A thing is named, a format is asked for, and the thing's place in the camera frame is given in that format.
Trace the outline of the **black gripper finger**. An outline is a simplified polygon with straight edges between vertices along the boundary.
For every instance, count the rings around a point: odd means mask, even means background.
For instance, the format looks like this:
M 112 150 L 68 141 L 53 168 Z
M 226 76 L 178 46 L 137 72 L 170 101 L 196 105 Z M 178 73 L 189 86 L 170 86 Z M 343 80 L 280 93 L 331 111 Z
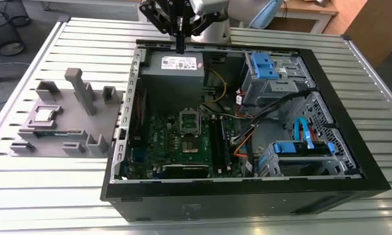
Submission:
M 176 53 L 180 53 L 180 37 L 176 27 L 177 24 L 170 22 L 169 16 L 165 17 L 161 14 L 161 11 L 156 8 L 154 1 L 142 1 L 138 6 L 138 10 L 157 30 L 161 32 L 161 34 L 168 34 L 174 38 Z
M 209 25 L 217 21 L 220 12 L 202 15 L 197 20 L 190 22 L 190 14 L 184 13 L 180 28 L 180 53 L 185 50 L 185 39 L 190 36 L 198 36 Z

